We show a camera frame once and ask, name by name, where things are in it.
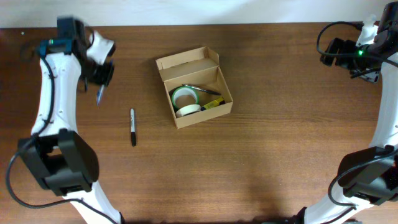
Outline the blue pen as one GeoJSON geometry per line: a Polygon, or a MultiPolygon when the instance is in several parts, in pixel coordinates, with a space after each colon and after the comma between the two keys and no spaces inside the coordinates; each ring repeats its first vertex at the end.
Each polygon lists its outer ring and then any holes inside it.
{"type": "Polygon", "coordinates": [[[104,93],[105,88],[106,88],[105,85],[101,85],[99,90],[97,91],[97,94],[96,94],[96,105],[97,106],[100,105],[100,102],[101,102],[101,99],[103,97],[103,93],[104,93]]]}

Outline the black permanent marker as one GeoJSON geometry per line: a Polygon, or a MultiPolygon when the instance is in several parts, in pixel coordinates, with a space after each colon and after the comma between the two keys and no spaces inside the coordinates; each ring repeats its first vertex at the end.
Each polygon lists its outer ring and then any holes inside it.
{"type": "Polygon", "coordinates": [[[130,124],[131,124],[131,144],[132,147],[136,146],[136,123],[135,123],[135,111],[133,108],[130,109],[130,124]]]}

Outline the green tape roll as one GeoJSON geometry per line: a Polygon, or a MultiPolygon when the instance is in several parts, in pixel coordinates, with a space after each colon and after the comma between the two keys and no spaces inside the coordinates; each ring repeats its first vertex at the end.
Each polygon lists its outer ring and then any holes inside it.
{"type": "Polygon", "coordinates": [[[173,106],[179,110],[184,106],[198,104],[199,97],[197,91],[193,88],[181,86],[173,92],[171,100],[173,106]]]}

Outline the cream masking tape roll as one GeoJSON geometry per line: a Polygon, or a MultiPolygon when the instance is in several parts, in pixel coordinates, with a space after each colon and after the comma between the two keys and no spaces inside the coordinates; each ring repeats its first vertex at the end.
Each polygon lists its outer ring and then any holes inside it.
{"type": "Polygon", "coordinates": [[[181,118],[183,116],[186,115],[190,115],[193,113],[197,113],[201,111],[201,106],[198,104],[192,104],[192,105],[187,105],[184,106],[183,108],[180,108],[177,112],[176,112],[176,117],[177,118],[181,118]]]}

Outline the cardboard box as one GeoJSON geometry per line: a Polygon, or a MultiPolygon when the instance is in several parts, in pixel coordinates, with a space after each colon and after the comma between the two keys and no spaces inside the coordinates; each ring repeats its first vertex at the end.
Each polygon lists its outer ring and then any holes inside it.
{"type": "Polygon", "coordinates": [[[178,129],[231,112],[233,98],[214,50],[200,47],[155,62],[178,129]]]}

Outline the black pen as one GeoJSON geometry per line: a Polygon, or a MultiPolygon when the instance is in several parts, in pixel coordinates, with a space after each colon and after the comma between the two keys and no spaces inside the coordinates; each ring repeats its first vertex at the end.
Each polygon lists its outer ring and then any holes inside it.
{"type": "Polygon", "coordinates": [[[191,88],[193,90],[202,91],[202,92],[207,93],[207,94],[221,96],[221,93],[218,93],[217,91],[201,88],[199,86],[194,86],[194,85],[190,85],[190,84],[186,84],[186,83],[182,84],[182,86],[191,88]]]}

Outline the yellow highlighter marker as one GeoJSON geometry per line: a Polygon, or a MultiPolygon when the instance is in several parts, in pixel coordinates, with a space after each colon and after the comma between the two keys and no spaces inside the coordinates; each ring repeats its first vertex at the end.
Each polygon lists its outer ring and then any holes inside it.
{"type": "Polygon", "coordinates": [[[215,100],[203,105],[201,107],[201,110],[202,111],[209,110],[209,109],[215,108],[215,107],[217,107],[219,105],[222,105],[222,104],[225,104],[224,98],[223,97],[219,97],[219,98],[217,98],[217,99],[215,99],[215,100]]]}

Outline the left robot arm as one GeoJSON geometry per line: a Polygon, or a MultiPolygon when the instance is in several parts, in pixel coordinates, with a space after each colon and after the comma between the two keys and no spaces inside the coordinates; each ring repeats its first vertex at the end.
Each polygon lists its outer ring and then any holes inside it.
{"type": "Polygon", "coordinates": [[[124,223],[100,186],[98,157],[76,124],[78,82],[98,85],[100,101],[113,77],[107,58],[116,46],[97,31],[85,31],[82,21],[59,17],[57,37],[40,41],[39,110],[30,138],[18,142],[17,155],[42,189],[61,197],[60,203],[71,203],[87,223],[124,223]]]}

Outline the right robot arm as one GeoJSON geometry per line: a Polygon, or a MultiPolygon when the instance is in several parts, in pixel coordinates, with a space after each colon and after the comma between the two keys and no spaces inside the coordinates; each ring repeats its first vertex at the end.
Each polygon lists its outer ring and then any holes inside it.
{"type": "Polygon", "coordinates": [[[349,70],[352,78],[382,81],[376,130],[367,149],[346,155],[327,194],[286,223],[347,223],[360,211],[397,201],[397,2],[385,5],[381,20],[350,24],[357,41],[333,39],[320,61],[349,70]]]}

